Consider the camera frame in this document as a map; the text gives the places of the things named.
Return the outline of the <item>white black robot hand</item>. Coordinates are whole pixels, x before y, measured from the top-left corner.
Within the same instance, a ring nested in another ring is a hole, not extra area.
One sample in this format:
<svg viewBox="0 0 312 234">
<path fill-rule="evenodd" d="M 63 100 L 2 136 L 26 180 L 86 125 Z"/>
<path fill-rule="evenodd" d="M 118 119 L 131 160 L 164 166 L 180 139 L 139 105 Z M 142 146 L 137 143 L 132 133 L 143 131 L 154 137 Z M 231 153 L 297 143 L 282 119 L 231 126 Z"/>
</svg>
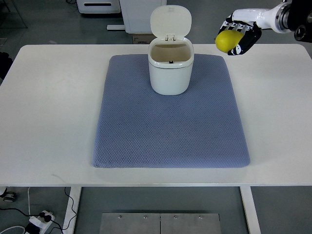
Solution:
<svg viewBox="0 0 312 234">
<path fill-rule="evenodd" d="M 226 53 L 230 56 L 242 55 L 260 39 L 263 30 L 272 30 L 279 34 L 289 33 L 284 22 L 290 3 L 280 3 L 272 9 L 248 8 L 235 10 L 222 23 L 221 33 L 225 30 L 235 30 L 244 36 L 238 45 Z"/>
</svg>

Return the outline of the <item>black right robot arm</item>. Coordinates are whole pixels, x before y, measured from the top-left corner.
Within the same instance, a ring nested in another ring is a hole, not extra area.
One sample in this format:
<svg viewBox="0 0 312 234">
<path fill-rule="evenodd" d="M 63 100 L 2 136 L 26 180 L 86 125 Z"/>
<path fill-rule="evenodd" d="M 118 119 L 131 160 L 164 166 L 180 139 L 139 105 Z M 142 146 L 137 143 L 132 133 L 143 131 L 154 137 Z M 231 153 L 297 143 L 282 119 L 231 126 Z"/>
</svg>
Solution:
<svg viewBox="0 0 312 234">
<path fill-rule="evenodd" d="M 292 0 L 284 22 L 296 41 L 312 42 L 312 0 Z"/>
</svg>

